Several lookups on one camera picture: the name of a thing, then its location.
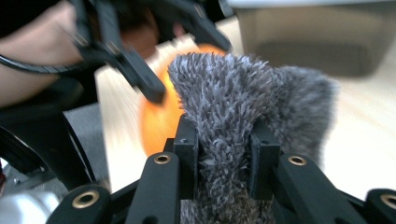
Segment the person's arm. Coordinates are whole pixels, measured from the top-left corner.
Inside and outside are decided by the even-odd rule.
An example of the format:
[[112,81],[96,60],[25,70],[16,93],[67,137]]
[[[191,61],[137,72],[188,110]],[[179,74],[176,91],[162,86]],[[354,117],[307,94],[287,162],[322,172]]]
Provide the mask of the person's arm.
[[[61,2],[19,31],[1,39],[0,54],[31,64],[76,63],[81,58],[70,35],[74,32],[74,8]],[[22,102],[56,79],[55,75],[34,76],[0,64],[0,107]]]

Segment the table surface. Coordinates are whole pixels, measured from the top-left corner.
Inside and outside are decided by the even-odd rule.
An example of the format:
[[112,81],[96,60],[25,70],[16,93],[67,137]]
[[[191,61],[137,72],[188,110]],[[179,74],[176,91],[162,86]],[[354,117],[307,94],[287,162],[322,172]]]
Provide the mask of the table surface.
[[[243,54],[237,18],[218,23],[233,53]],[[179,49],[194,46],[189,36],[163,43],[147,60],[156,73]],[[334,185],[364,199],[374,188],[396,189],[396,41],[380,67],[365,78],[334,77],[339,83],[336,120],[325,139],[323,172]],[[143,96],[117,71],[96,72],[106,157],[112,191],[138,179],[146,161],[139,132]]]

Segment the gray fur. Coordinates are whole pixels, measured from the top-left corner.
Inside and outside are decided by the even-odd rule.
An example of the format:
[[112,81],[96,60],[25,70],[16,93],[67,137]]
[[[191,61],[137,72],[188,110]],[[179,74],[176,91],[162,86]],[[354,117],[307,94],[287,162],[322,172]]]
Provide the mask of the gray fur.
[[246,56],[177,56],[169,74],[203,152],[198,198],[182,223],[271,223],[270,202],[248,197],[248,135],[264,119],[286,151],[319,158],[333,84],[315,70],[272,68]]

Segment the black wire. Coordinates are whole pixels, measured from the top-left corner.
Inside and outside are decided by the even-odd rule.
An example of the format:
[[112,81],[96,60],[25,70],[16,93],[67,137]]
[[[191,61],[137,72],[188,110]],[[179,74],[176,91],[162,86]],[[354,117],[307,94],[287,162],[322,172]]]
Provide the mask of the black wire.
[[33,65],[29,63],[21,63],[9,59],[0,54],[0,64],[20,70],[22,72],[33,73],[35,75],[47,75],[47,74],[57,74],[59,76],[70,76],[76,72],[85,70],[90,67],[87,63],[75,63],[71,65]]

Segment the orange ball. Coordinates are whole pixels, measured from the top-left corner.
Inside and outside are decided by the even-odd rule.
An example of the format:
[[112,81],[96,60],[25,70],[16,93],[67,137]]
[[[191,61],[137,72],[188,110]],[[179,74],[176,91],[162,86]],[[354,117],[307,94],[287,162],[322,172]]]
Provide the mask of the orange ball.
[[[179,54],[187,52],[225,54],[223,50],[217,49],[211,45],[200,45],[198,50],[183,49]],[[143,149],[148,156],[157,152],[162,152],[166,139],[175,137],[178,121],[180,116],[184,113],[184,111],[180,109],[181,103],[179,102],[179,97],[169,78],[169,63],[165,64],[165,68],[158,75],[166,88],[163,103],[156,105],[144,99],[142,107],[140,108],[140,134]]]

